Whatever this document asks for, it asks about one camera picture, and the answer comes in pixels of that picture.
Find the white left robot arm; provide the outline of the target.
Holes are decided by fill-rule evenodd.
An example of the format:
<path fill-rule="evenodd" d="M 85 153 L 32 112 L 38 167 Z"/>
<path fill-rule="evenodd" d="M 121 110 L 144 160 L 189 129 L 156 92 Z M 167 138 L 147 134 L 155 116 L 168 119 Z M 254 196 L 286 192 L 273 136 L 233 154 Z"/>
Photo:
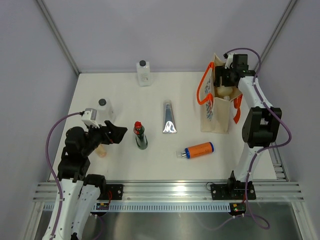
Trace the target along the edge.
<path fill-rule="evenodd" d="M 104 175 L 88 174 L 89 155 L 101 144 L 119 144 L 126 127 L 109 120 L 85 131 L 80 126 L 66 132 L 58 173 L 54 176 L 57 196 L 44 240 L 80 240 L 96 200 L 108 195 Z"/>

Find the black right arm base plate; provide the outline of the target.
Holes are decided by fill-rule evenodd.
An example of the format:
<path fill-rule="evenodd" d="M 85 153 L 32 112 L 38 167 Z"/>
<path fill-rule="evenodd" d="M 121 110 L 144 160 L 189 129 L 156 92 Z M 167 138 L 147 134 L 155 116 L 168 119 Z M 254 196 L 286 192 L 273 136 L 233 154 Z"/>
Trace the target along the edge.
<path fill-rule="evenodd" d="M 227 184 L 211 184 L 210 192 L 212 200 L 256 200 L 256 191 L 252 184 L 247 186 L 247 196 L 245 196 L 245 183 L 229 186 Z"/>

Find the clear square bottle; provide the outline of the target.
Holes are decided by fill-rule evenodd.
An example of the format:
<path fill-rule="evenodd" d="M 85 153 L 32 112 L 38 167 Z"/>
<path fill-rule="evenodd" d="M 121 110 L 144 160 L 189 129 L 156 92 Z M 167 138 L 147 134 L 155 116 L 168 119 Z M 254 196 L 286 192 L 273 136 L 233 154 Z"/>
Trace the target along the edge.
<path fill-rule="evenodd" d="M 152 84 L 150 63 L 145 60 L 140 60 L 136 64 L 138 84 L 141 87 L 147 87 Z"/>

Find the cream lotion pump bottle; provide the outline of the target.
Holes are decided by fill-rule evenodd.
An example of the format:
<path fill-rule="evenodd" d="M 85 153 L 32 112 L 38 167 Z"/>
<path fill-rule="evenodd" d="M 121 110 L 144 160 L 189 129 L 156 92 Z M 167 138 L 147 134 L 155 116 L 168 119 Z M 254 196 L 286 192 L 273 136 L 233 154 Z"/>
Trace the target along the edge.
<path fill-rule="evenodd" d="M 230 95 L 232 94 L 233 92 L 233 88 L 231 86 L 220 86 L 220 87 L 217 87 L 216 88 L 216 93 L 218 95 L 219 98 L 222 98 L 226 101 L 229 101 L 231 98 L 230 98 Z"/>

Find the peach liquid clear bottle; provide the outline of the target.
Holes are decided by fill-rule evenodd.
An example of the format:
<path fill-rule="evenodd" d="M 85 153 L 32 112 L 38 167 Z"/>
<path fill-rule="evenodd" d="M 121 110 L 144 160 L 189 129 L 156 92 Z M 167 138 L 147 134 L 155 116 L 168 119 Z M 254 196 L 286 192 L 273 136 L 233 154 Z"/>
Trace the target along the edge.
<path fill-rule="evenodd" d="M 107 151 L 105 150 L 104 146 L 100 144 L 96 149 L 95 153 L 97 154 L 98 157 L 104 158 L 107 155 Z"/>

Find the canvas tote bag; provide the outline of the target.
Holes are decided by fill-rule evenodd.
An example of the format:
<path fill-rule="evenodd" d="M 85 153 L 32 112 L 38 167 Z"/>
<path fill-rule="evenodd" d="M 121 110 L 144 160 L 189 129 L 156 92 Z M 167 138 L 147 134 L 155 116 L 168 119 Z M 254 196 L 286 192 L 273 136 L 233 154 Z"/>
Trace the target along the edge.
<path fill-rule="evenodd" d="M 200 105 L 200 130 L 202 132 L 226 134 L 230 120 L 238 124 L 241 118 L 242 93 L 235 86 L 230 100 L 218 97 L 215 83 L 215 67 L 225 63 L 214 54 L 209 62 L 196 91 Z"/>

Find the dark green bottle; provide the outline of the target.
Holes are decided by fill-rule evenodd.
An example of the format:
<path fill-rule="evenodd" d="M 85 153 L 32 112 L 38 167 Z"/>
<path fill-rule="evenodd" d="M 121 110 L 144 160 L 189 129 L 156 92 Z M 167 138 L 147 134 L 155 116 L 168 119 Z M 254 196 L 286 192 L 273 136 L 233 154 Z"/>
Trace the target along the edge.
<path fill-rule="evenodd" d="M 139 149 L 145 150 L 148 147 L 148 140 L 145 135 L 145 128 L 140 121 L 134 123 L 133 132 L 135 134 L 135 141 Z"/>

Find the orange tube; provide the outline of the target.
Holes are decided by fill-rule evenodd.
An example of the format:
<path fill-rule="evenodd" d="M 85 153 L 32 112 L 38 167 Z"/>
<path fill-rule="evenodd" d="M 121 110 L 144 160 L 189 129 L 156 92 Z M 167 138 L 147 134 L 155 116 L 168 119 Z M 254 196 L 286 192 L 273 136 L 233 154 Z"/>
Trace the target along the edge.
<path fill-rule="evenodd" d="M 209 141 L 198 145 L 186 147 L 182 151 L 177 152 L 177 157 L 184 159 L 193 159 L 212 154 L 214 151 L 214 145 Z"/>

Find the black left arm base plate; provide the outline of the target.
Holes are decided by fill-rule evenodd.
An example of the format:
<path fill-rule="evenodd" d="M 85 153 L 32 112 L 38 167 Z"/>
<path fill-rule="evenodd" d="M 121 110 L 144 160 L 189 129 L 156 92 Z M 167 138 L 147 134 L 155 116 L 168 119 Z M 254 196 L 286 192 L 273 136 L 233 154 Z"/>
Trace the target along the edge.
<path fill-rule="evenodd" d="M 102 187 L 98 200 L 122 200 L 123 197 L 123 184 L 106 184 Z"/>

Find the white square bottle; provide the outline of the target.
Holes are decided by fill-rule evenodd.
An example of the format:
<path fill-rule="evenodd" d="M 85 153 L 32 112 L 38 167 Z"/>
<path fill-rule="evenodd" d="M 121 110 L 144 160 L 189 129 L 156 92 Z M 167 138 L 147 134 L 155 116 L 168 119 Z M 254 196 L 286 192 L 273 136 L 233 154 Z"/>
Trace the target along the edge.
<path fill-rule="evenodd" d="M 109 98 L 101 98 L 97 105 L 98 118 L 101 122 L 110 121 L 115 123 L 116 115 Z"/>

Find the silver foil tube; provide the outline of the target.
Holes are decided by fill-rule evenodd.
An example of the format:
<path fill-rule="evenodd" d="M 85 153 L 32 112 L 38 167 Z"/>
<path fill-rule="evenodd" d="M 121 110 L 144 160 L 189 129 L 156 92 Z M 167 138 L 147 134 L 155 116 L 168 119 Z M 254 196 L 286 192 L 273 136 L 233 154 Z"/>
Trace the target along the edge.
<path fill-rule="evenodd" d="M 163 134 L 177 133 L 172 101 L 167 99 L 163 102 Z"/>

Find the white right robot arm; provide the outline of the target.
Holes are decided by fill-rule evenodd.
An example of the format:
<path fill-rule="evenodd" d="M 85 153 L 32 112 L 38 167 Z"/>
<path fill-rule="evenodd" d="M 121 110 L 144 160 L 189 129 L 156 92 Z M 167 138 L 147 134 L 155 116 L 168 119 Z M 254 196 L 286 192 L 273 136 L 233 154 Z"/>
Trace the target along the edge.
<path fill-rule="evenodd" d="M 263 94 L 257 73 L 249 69 L 248 55 L 225 53 L 224 66 L 215 67 L 216 87 L 236 87 L 249 108 L 242 127 L 244 147 L 241 157 L 225 184 L 211 184 L 213 200 L 254 200 L 254 171 L 260 154 L 275 142 L 279 131 L 282 110 Z"/>

